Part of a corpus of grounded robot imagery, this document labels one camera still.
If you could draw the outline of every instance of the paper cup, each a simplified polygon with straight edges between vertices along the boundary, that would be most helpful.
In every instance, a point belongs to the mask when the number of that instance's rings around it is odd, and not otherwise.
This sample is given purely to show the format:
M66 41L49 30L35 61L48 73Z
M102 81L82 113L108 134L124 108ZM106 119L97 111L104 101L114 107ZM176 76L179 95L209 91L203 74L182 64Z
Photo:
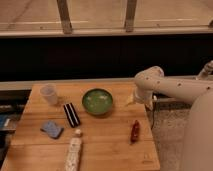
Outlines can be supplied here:
M56 105L58 103L58 96L54 84L45 84L42 86L40 94L49 105Z

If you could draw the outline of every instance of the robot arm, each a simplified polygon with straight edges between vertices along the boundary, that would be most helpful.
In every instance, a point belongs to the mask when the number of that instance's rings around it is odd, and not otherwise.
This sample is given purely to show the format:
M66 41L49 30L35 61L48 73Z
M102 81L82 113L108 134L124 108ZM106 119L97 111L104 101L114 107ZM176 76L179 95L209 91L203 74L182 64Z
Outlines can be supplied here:
M192 104L201 94L213 88L212 81L164 77L163 70L158 66L139 72L134 82L137 88L133 93L133 100L150 108L153 92Z
M139 72L134 82L136 90L132 100L151 109L153 92L192 104L185 128L180 171L213 170L213 81L164 77L163 70L155 66Z

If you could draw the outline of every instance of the wooden cutting board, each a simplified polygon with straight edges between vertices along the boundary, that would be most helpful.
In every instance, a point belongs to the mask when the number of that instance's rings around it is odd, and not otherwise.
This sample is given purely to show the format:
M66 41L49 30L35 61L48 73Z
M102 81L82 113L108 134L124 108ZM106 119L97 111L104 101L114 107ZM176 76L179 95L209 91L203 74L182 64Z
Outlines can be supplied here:
M63 104L72 102L82 124L83 152L80 171L159 171L160 164L144 105L125 106L133 92L132 82L76 82L56 84L59 104L49 106L40 96L41 84L33 86L21 120L4 161L3 171L61 171L69 141L74 134ZM86 113L81 100L92 88L109 91L113 109L105 118ZM64 127L59 139L49 138L40 131L42 123L55 121ZM141 125L139 141L130 144L135 120Z

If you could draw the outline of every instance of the bowl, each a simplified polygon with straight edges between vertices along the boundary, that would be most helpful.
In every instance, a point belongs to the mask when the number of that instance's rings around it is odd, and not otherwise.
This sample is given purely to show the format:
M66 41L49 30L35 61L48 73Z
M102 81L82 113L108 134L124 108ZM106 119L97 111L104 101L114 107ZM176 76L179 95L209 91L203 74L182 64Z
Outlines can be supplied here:
M84 94L82 104L89 114L101 116L112 108L113 98L108 91L95 88Z

